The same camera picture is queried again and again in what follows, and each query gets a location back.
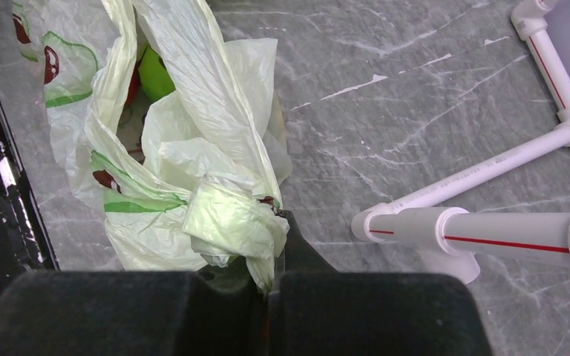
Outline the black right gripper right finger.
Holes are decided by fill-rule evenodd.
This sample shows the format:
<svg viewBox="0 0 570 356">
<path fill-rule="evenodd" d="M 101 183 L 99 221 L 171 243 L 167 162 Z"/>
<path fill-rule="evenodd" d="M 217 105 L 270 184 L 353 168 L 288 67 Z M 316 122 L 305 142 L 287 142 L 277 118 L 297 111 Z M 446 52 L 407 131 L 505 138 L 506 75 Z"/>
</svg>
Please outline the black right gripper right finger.
<svg viewBox="0 0 570 356">
<path fill-rule="evenodd" d="M 491 355 L 476 303 L 444 274 L 340 272 L 290 211 L 269 296 L 270 355 Z"/>
</svg>

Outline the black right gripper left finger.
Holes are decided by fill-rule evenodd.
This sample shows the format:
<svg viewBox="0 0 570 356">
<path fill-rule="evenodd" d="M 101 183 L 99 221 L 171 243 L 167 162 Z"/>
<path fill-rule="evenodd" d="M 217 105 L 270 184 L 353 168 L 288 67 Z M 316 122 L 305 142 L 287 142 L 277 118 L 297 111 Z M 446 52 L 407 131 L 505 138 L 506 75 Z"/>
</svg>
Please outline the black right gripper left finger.
<svg viewBox="0 0 570 356">
<path fill-rule="evenodd" d="M 238 260 L 198 271 L 37 271 L 0 296 L 0 355 L 264 355 Z"/>
</svg>

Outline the light green plastic bag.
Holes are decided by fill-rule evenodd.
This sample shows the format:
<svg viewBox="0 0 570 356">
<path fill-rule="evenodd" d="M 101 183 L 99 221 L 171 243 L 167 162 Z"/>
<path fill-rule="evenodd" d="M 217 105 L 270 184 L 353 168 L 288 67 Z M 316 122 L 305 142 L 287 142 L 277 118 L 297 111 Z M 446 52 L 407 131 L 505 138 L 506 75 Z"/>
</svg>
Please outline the light green plastic bag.
<svg viewBox="0 0 570 356">
<path fill-rule="evenodd" d="M 122 266 L 242 259 L 271 291 L 292 173 L 278 41 L 226 41 L 206 1 L 15 1 L 12 11 L 23 57 L 44 70 L 55 160 L 73 195 L 104 214 Z M 137 71 L 147 45 L 175 86 L 156 102 Z"/>
</svg>

